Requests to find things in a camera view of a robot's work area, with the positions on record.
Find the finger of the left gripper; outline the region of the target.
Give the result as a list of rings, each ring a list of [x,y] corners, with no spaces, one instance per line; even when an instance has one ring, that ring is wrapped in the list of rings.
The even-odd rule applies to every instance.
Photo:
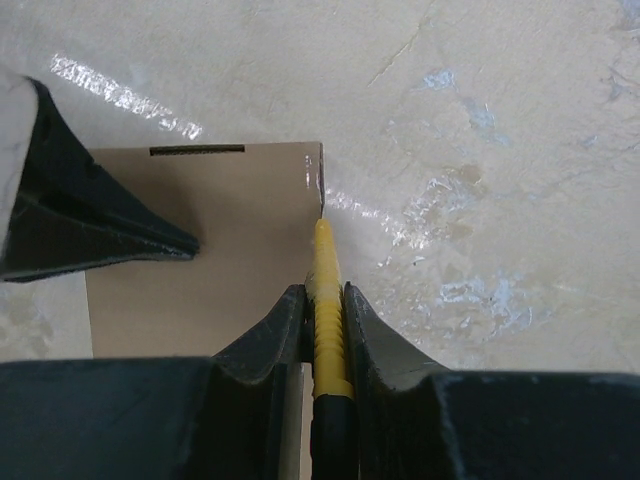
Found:
[[[1,253],[1,279],[26,283],[128,261],[194,257],[195,237],[140,203],[112,210],[20,199]]]
[[[42,204],[70,199],[112,210],[144,205],[93,159],[63,120],[49,90],[37,80],[30,84],[37,95],[38,112],[15,207],[20,199]]]

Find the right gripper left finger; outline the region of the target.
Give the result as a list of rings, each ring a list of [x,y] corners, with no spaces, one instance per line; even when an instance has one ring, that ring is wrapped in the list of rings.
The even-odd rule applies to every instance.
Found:
[[[306,294],[207,357],[1,367],[5,479],[295,479]]]

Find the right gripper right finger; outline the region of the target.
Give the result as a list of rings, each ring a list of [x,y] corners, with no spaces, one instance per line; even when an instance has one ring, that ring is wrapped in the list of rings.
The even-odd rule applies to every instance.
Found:
[[[635,479],[639,379],[444,367],[354,285],[344,318],[365,479]]]

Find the brown cardboard express box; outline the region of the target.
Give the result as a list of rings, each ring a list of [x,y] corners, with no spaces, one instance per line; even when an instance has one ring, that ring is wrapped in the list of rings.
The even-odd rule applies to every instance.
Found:
[[[304,288],[323,209],[320,143],[100,149],[95,157],[200,249],[186,262],[87,273],[93,360],[214,356],[288,287]]]

